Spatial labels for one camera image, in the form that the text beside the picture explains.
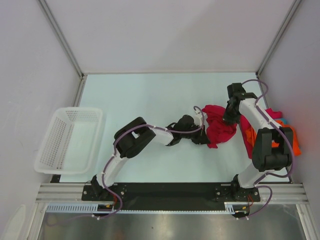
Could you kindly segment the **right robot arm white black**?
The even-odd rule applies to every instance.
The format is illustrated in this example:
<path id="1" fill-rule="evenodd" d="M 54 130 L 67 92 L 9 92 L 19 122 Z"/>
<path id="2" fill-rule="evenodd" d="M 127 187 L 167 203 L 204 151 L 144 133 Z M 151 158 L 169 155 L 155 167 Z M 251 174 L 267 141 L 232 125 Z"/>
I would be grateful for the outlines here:
<path id="1" fill-rule="evenodd" d="M 236 201 L 245 201 L 257 184 L 267 176 L 281 178 L 278 171 L 294 167 L 294 133 L 290 127 L 281 126 L 259 104 L 259 97 L 246 92 L 242 83 L 227 86 L 228 101 L 223 121 L 239 124 L 245 117 L 256 133 L 251 164 L 234 176 L 230 194 Z"/>

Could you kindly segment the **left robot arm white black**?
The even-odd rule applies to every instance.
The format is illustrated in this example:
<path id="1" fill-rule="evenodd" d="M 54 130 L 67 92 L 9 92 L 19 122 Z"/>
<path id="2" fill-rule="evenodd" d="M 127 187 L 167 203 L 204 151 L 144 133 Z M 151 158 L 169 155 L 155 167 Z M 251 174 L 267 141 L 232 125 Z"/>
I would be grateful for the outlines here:
<path id="1" fill-rule="evenodd" d="M 93 195 L 98 200 L 105 200 L 111 194 L 111 186 L 125 163 L 144 150 L 151 142 L 172 147 L 182 139 L 191 140 L 196 145 L 210 143 L 205 127 L 206 114 L 197 106 L 195 116 L 183 115 L 177 122 L 167 127 L 159 127 L 146 123 L 142 117 L 137 117 L 114 135 L 113 153 L 103 170 L 96 174 L 91 183 Z"/>

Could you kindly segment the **crimson red t shirt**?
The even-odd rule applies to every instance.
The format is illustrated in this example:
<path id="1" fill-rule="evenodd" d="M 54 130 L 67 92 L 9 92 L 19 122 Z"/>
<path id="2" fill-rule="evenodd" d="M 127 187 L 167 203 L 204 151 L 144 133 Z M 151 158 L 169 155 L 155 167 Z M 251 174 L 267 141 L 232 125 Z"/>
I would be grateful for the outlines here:
<path id="1" fill-rule="evenodd" d="M 206 105 L 202 111 L 206 114 L 208 127 L 206 135 L 210 143 L 210 149 L 217 149 L 218 144 L 228 142 L 237 132 L 237 124 L 227 124 L 223 120 L 225 108 L 219 105 Z"/>

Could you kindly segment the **white perforated plastic basket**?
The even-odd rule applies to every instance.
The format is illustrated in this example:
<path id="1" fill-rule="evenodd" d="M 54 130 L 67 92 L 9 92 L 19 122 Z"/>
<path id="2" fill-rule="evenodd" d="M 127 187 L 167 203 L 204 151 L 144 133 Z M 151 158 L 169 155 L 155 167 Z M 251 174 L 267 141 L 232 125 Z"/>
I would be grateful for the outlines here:
<path id="1" fill-rule="evenodd" d="M 49 175 L 87 173 L 97 160 L 104 126 L 104 114 L 99 108 L 57 109 L 44 135 L 34 170 Z"/>

